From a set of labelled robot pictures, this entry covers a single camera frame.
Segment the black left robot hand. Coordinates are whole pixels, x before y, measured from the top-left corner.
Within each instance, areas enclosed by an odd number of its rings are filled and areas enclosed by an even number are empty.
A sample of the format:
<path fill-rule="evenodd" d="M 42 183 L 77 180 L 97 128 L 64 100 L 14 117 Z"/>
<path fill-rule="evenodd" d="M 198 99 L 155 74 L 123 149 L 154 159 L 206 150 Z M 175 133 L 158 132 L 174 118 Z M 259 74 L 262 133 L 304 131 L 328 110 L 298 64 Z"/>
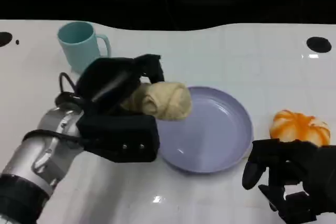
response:
<path fill-rule="evenodd" d="M 92 114 L 110 114 L 140 86 L 164 81 L 161 56 L 145 54 L 135 58 L 99 58 L 91 63 L 76 83 L 75 94 Z"/>

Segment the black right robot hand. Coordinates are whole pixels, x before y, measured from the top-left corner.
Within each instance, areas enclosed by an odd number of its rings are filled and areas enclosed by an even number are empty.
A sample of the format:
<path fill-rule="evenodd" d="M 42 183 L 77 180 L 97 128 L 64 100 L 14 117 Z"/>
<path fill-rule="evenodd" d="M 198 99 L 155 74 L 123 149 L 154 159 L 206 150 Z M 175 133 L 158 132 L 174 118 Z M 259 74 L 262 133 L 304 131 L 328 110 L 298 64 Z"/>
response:
<path fill-rule="evenodd" d="M 253 141 L 242 186 L 257 185 L 265 171 L 268 184 L 258 185 L 285 223 L 307 223 L 335 212 L 335 146 L 279 139 Z"/>

